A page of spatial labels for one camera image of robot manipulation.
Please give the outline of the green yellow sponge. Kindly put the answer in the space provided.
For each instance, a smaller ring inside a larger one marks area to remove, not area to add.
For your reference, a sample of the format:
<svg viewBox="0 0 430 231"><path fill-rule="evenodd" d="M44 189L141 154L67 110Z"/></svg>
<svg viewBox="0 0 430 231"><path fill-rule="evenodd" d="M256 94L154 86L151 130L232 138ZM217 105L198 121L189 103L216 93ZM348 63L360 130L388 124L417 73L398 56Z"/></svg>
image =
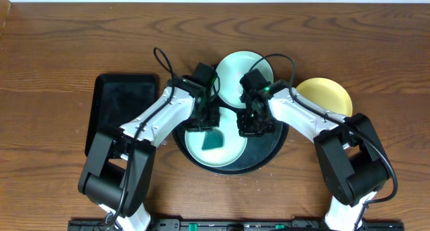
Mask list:
<svg viewBox="0 0 430 231"><path fill-rule="evenodd" d="M205 132L202 150L213 150L224 146L223 133L218 129Z"/></svg>

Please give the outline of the light green plate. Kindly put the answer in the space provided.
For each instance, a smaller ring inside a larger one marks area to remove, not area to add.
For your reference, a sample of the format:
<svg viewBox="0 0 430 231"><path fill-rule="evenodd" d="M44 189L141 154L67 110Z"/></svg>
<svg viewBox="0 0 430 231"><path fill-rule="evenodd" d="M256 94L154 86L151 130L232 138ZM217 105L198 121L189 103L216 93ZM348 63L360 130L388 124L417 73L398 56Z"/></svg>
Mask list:
<svg viewBox="0 0 430 231"><path fill-rule="evenodd" d="M208 167L224 167L236 161L244 152L247 138L239 135L237 115L233 110L219 107L220 122L212 129L215 135L205 132L185 131L185 146L191 156L200 164ZM222 135L222 144L215 140L216 148L203 149L204 141L213 143L210 137Z"/></svg>
<svg viewBox="0 0 430 231"><path fill-rule="evenodd" d="M245 103L240 100L243 88L240 80L249 71L261 55L251 51L238 51L224 57L216 67L220 77L220 91L218 96L227 105L238 109L244 109Z"/></svg>

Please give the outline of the yellow plate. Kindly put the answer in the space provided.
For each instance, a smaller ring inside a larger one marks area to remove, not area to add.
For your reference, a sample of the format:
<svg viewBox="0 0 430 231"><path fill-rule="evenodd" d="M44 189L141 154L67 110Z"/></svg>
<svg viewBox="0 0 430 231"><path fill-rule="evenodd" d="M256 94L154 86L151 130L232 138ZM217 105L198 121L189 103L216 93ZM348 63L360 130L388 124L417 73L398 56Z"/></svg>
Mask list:
<svg viewBox="0 0 430 231"><path fill-rule="evenodd" d="M353 104L348 92L337 82L326 78L307 79L296 87L305 98L317 105L351 117Z"/></svg>

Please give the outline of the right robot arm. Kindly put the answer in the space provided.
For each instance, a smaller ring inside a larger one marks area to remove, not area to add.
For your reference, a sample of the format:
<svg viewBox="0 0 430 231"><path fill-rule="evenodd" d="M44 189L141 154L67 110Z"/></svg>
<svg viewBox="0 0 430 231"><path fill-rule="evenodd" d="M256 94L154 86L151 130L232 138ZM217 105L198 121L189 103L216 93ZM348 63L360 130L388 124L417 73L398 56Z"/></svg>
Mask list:
<svg viewBox="0 0 430 231"><path fill-rule="evenodd" d="M333 198L325 216L331 230L359 230L369 205L391 200L398 181L370 119L325 109L303 96L291 84L265 79L240 81L246 108L240 131L260 134L272 122L283 122L309 139L316 149L325 185ZM375 199L387 180L394 191Z"/></svg>

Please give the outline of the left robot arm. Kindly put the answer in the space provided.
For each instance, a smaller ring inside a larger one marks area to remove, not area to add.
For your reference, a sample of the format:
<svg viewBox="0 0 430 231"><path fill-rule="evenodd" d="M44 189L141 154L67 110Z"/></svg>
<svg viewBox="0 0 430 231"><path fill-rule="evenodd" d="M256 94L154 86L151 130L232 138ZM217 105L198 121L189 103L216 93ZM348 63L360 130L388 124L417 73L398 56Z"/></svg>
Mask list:
<svg viewBox="0 0 430 231"><path fill-rule="evenodd" d="M102 207L108 230L147 230L147 195L155 152L182 123L207 130L219 122L212 101L217 75L172 76L160 98L152 75L103 74L96 78L86 161L78 190Z"/></svg>

